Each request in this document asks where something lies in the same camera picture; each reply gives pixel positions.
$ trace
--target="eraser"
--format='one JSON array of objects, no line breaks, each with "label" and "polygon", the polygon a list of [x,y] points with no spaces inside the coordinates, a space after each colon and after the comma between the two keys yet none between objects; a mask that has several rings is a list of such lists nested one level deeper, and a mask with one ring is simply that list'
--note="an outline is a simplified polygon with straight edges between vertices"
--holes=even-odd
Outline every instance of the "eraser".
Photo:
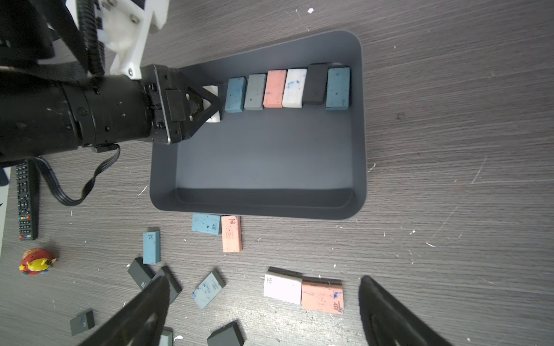
[{"label": "eraser", "polygon": [[292,304],[300,304],[302,279],[273,272],[265,274],[264,295]]},{"label": "eraser", "polygon": [[350,68],[329,69],[327,72],[328,111],[345,111],[350,104]]},{"label": "eraser", "polygon": [[142,236],[142,262],[156,264],[160,261],[160,231],[149,228]]},{"label": "eraser", "polygon": [[156,278],[162,275],[167,277],[167,281],[169,281],[170,283],[170,304],[171,304],[175,301],[175,299],[177,299],[177,296],[179,295],[179,293],[181,293],[183,289],[181,288],[181,285],[179,285],[179,283],[173,276],[173,273],[171,272],[168,266],[161,267],[160,270],[158,270],[158,272],[154,276],[154,278],[152,278],[152,280],[154,281]]},{"label": "eraser", "polygon": [[[203,88],[208,90],[212,94],[218,96],[217,85],[206,85],[206,86],[203,86]],[[208,107],[210,107],[211,105],[209,101],[206,99],[202,99],[202,101],[204,103],[204,109],[208,109]],[[217,111],[214,115],[208,118],[208,120],[206,120],[206,122],[220,122],[220,121],[221,121],[221,118],[219,117],[219,111]]]},{"label": "eraser", "polygon": [[206,340],[208,346],[243,346],[244,338],[235,321],[219,328]]},{"label": "eraser", "polygon": [[343,314],[342,286],[304,281],[302,283],[302,308]]},{"label": "eraser", "polygon": [[162,330],[158,346],[173,346],[173,332],[169,329]]},{"label": "eraser", "polygon": [[142,257],[135,258],[127,272],[131,275],[133,280],[135,280],[141,290],[144,290],[154,277],[154,273],[142,262]]},{"label": "eraser", "polygon": [[264,107],[283,108],[285,80],[286,70],[268,71],[268,80],[265,83]]},{"label": "eraser", "polygon": [[306,69],[289,69],[286,73],[282,105],[285,108],[302,108],[302,94],[306,82]]},{"label": "eraser", "polygon": [[71,327],[71,335],[77,335],[94,327],[94,314],[92,310],[85,312],[71,321],[69,321]]},{"label": "eraser", "polygon": [[306,83],[302,103],[304,105],[322,105],[327,89],[327,64],[311,64],[306,73]]},{"label": "eraser", "polygon": [[265,73],[249,75],[244,109],[247,111],[261,111],[264,109]]},{"label": "eraser", "polygon": [[221,234],[221,216],[211,214],[192,214],[194,232]]},{"label": "eraser", "polygon": [[240,216],[222,216],[221,228],[223,252],[240,252],[242,250]]},{"label": "eraser", "polygon": [[223,287],[225,287],[225,282],[223,282],[217,271],[213,270],[204,281],[198,285],[198,288],[192,292],[192,297],[196,305],[202,310],[219,292],[221,292]]},{"label": "eraser", "polygon": [[246,78],[238,77],[229,79],[227,83],[227,99],[225,100],[225,112],[240,113],[244,107],[244,88]]}]

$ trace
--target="white eraser in gripper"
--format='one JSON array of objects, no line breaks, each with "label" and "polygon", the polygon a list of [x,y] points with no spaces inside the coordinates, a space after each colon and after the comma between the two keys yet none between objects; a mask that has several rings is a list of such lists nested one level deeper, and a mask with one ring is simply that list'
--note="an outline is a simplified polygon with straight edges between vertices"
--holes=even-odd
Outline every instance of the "white eraser in gripper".
[{"label": "white eraser in gripper", "polygon": [[[217,92],[218,92],[217,85],[206,85],[206,86],[203,86],[203,88],[208,90],[212,94],[218,96],[217,95]],[[207,109],[210,106],[209,101],[206,100],[206,99],[202,99],[202,101],[204,101],[204,109]],[[206,122],[220,122],[220,121],[221,121],[221,119],[219,118],[219,111],[217,111],[208,120],[206,120]]]}]

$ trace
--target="blue eraser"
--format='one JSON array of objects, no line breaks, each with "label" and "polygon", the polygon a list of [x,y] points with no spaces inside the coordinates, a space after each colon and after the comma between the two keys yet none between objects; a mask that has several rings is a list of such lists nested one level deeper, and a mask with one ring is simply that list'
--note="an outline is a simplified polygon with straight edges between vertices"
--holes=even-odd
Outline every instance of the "blue eraser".
[{"label": "blue eraser", "polygon": [[227,83],[227,99],[225,100],[225,112],[240,113],[244,108],[244,88],[246,78],[238,77],[229,79]]},{"label": "blue eraser", "polygon": [[345,111],[350,103],[350,68],[329,69],[327,72],[328,111]]},{"label": "blue eraser", "polygon": [[223,287],[225,287],[225,282],[223,282],[217,270],[213,270],[192,292],[192,298],[202,310],[221,292]]},{"label": "blue eraser", "polygon": [[211,214],[192,214],[192,231],[221,234],[221,216]]},{"label": "blue eraser", "polygon": [[156,264],[160,261],[160,231],[148,230],[142,236],[142,263]]}]

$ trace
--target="speckled eraser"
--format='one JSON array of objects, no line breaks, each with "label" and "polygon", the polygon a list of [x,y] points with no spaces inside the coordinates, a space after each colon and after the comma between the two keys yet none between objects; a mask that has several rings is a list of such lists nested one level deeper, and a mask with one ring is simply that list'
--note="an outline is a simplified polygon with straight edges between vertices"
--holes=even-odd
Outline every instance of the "speckled eraser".
[{"label": "speckled eraser", "polygon": [[192,214],[192,231],[221,234],[221,216],[211,214]]},{"label": "speckled eraser", "polygon": [[247,111],[261,111],[264,109],[265,73],[249,75],[244,98],[244,109]]},{"label": "speckled eraser", "polygon": [[302,279],[273,272],[265,274],[264,295],[292,304],[300,304]]},{"label": "speckled eraser", "polygon": [[221,228],[223,252],[240,252],[242,250],[240,216],[222,216]]},{"label": "speckled eraser", "polygon": [[328,111],[345,111],[350,103],[350,68],[329,69],[327,72]]},{"label": "speckled eraser", "polygon": [[283,108],[285,80],[286,70],[268,71],[268,80],[265,83],[264,107]]},{"label": "speckled eraser", "polygon": [[[203,88],[208,90],[212,94],[218,96],[217,85],[206,85],[206,86],[203,86]],[[209,101],[206,99],[202,99],[202,101],[204,103],[204,109],[208,109],[208,107],[210,107]],[[217,111],[214,115],[209,117],[208,120],[206,120],[206,122],[220,122],[220,121],[221,121],[221,118],[219,117],[219,111]]]},{"label": "speckled eraser", "polygon": [[225,100],[225,112],[240,113],[244,107],[244,88],[246,78],[237,77],[229,79],[227,83],[227,99]]},{"label": "speckled eraser", "polygon": [[311,64],[306,73],[306,83],[302,94],[304,105],[322,105],[327,89],[327,64]]},{"label": "speckled eraser", "polygon": [[213,270],[200,285],[192,292],[192,298],[196,305],[202,310],[221,292],[225,287],[225,282],[221,279],[218,272]]},{"label": "speckled eraser", "polygon": [[302,108],[302,94],[304,93],[306,71],[306,69],[289,69],[286,73],[283,107]]},{"label": "speckled eraser", "polygon": [[343,314],[342,286],[304,281],[302,283],[302,308]]}]

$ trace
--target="gray tray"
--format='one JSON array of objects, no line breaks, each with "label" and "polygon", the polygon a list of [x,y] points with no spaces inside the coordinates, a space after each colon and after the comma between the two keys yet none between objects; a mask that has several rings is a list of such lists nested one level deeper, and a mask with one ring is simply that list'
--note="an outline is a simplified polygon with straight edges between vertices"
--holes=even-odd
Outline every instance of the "gray tray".
[{"label": "gray tray", "polygon": [[189,140],[154,144],[150,198],[161,210],[340,220],[366,199],[362,50],[346,31],[301,38],[182,71],[201,85],[314,63],[349,66],[347,111],[301,109],[220,112]]}]

